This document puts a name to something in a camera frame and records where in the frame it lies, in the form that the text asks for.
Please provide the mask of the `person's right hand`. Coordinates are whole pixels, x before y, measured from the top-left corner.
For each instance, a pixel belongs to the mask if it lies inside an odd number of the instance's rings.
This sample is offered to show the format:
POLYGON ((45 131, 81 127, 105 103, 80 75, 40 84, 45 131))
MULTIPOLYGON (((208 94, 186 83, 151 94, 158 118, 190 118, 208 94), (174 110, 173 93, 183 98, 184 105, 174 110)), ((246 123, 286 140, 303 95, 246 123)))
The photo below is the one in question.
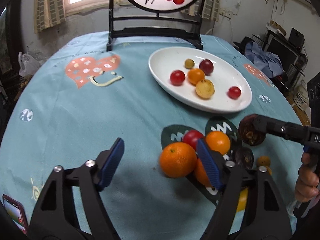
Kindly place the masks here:
POLYGON ((295 198, 301 203, 310 201, 313 197, 319 195, 319 176, 316 175, 309 167, 311 156, 308 153, 303 153, 302 165, 298 171, 298 178, 295 185, 295 198))

